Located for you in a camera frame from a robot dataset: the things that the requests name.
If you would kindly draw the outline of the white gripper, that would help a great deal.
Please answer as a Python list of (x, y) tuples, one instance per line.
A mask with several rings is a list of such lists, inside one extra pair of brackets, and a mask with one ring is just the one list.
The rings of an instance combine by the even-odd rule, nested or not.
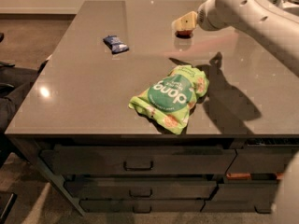
[(172, 22), (177, 32), (193, 31), (197, 24), (205, 31), (227, 28), (223, 18), (224, 4), (221, 0), (206, 0), (197, 10), (191, 11)]

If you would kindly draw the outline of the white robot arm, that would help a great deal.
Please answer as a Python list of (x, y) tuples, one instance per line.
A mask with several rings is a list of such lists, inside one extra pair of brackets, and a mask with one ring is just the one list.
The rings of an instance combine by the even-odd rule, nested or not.
[(299, 73), (299, 18), (279, 7), (281, 0), (206, 0), (172, 22), (178, 35), (196, 27), (219, 31), (233, 27), (258, 42), (293, 73)]

